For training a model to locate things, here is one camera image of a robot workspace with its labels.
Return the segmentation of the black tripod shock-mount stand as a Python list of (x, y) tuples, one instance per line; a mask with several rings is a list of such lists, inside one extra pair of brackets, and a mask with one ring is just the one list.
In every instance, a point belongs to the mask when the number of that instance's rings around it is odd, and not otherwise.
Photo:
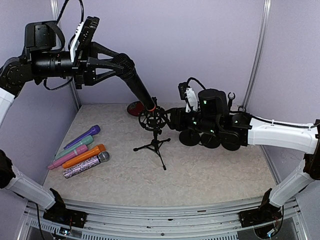
[(160, 153), (160, 147), (163, 143), (170, 142), (171, 138), (159, 140), (158, 136), (162, 134), (162, 129), (166, 125), (164, 118), (167, 117), (167, 114), (162, 107), (158, 106), (156, 97), (152, 97), (152, 100), (155, 103), (154, 110), (148, 111), (144, 109), (138, 116), (138, 122), (144, 130), (152, 133), (153, 138), (149, 144), (135, 147), (133, 151), (138, 152), (142, 149), (148, 149), (154, 152), (160, 158), (163, 170), (166, 171), (167, 168)]

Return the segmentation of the black stand of orange microphone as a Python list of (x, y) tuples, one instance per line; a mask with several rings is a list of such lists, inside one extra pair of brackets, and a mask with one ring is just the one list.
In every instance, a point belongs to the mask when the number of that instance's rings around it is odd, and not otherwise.
[(183, 130), (179, 134), (179, 141), (185, 146), (189, 146), (189, 147), (196, 146), (200, 143), (200, 140), (201, 140), (200, 133), (195, 130), (191, 130), (191, 129)]

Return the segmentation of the black stand of pink microphone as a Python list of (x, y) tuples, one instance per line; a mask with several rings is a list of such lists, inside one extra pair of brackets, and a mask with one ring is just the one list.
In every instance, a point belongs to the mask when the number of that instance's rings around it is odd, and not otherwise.
[(200, 143), (206, 148), (216, 149), (221, 145), (221, 140), (215, 135), (203, 133), (200, 137)]

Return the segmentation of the black stand of teal microphone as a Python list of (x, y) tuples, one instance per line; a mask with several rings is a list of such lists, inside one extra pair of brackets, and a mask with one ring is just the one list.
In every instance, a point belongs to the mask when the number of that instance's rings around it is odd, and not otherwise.
[(237, 151), (240, 147), (248, 146), (249, 124), (244, 112), (229, 108), (227, 114), (221, 115), (216, 123), (221, 145), (225, 149)]

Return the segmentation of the rhinestone silver microphone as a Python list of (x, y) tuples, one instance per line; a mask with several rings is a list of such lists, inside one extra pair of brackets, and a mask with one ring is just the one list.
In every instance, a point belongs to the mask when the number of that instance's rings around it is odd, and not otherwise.
[(108, 162), (110, 160), (110, 154), (108, 151), (103, 151), (96, 156), (93, 156), (87, 160), (84, 160), (63, 172), (63, 176), (69, 179), (77, 174), (80, 174), (90, 168), (93, 168), (101, 163)]

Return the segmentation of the purple microphone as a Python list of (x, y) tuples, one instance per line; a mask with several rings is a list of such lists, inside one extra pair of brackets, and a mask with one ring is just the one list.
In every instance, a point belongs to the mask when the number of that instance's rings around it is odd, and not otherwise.
[(97, 135), (101, 131), (101, 128), (99, 125), (93, 125), (89, 130), (86, 132), (82, 133), (80, 136), (77, 138), (73, 139), (71, 142), (69, 142), (63, 149), (66, 150), (73, 146), (74, 144), (78, 143), (80, 140), (84, 139), (87, 136), (94, 136)]

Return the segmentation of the teal microphone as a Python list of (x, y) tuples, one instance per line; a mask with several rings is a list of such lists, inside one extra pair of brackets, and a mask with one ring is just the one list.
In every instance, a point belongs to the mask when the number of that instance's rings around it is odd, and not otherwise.
[(74, 145), (72, 145), (69, 148), (67, 148), (67, 149), (61, 151), (60, 153), (58, 153), (55, 156), (54, 160), (58, 160), (59, 158), (69, 154), (70, 152), (73, 152), (76, 148), (78, 148), (78, 147), (80, 147), (82, 145), (86, 145), (87, 146), (87, 145), (91, 144), (93, 141), (94, 141), (94, 138), (91, 135), (86, 136), (83, 139), (81, 139), (80, 141), (78, 141), (77, 143), (75, 143)]

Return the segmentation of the pink microphone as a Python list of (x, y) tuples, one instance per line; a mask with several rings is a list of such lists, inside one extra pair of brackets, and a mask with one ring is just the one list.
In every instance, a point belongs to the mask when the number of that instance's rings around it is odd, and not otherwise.
[(71, 160), (73, 158), (75, 158), (76, 156), (86, 152), (88, 150), (88, 147), (86, 145), (81, 145), (79, 147), (77, 147), (74, 151), (68, 153), (67, 155), (55, 160), (51, 165), (49, 165), (47, 167), (48, 170), (53, 170), (59, 166), (61, 166), (62, 164), (64, 164), (65, 162), (67, 162), (68, 160)]

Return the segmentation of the black stand of purple microphone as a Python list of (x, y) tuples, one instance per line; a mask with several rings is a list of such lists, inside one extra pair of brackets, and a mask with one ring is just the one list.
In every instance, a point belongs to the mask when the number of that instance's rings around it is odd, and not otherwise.
[(228, 110), (230, 111), (233, 105), (233, 100), (236, 98), (236, 95), (234, 92), (229, 92), (227, 95), (227, 98), (228, 98), (227, 107), (228, 107)]

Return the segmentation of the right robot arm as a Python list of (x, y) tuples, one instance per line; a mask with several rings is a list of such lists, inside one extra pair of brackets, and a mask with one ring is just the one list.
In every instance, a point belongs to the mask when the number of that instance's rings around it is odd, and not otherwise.
[(231, 105), (225, 92), (208, 88), (198, 93), (195, 106), (174, 107), (160, 115), (170, 129), (180, 132), (180, 141), (187, 146), (202, 142), (208, 148), (237, 151), (241, 146), (262, 145), (304, 152), (298, 167), (264, 193), (260, 206), (238, 214), (243, 228), (280, 219), (286, 201), (320, 179), (320, 121), (278, 122), (232, 111)]

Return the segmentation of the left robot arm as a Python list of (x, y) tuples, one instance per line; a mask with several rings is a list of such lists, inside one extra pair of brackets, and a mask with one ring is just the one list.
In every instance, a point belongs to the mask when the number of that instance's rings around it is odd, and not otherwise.
[[(18, 56), (23, 48), (25, 25), (32, 21), (0, 21), (0, 63)], [(122, 27), (102, 22), (96, 41), (116, 52), (125, 50)], [(33, 82), (23, 90), (10, 107), (0, 128), (0, 149), (27, 177), (43, 184), (47, 166), (51, 164), (64, 136), (76, 116), (70, 87), (56, 91), (45, 90)], [(0, 237), (12, 240), (18, 229), (27, 200), (15, 193), (0, 189)]]

